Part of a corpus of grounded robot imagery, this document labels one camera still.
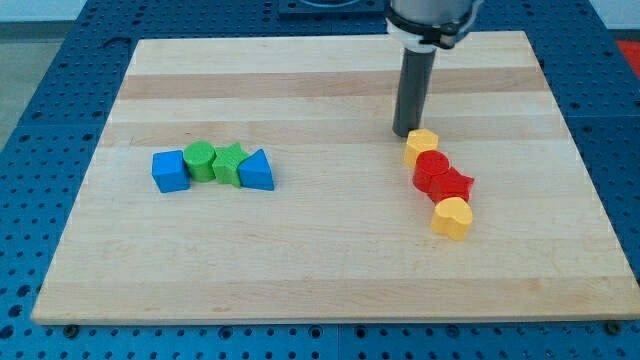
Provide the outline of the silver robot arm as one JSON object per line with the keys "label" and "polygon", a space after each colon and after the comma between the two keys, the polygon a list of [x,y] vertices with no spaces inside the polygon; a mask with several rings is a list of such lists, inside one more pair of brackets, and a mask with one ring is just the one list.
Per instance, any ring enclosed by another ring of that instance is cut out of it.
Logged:
{"label": "silver robot arm", "polygon": [[474,24],[483,0],[390,0],[388,34],[414,53],[449,50]]}

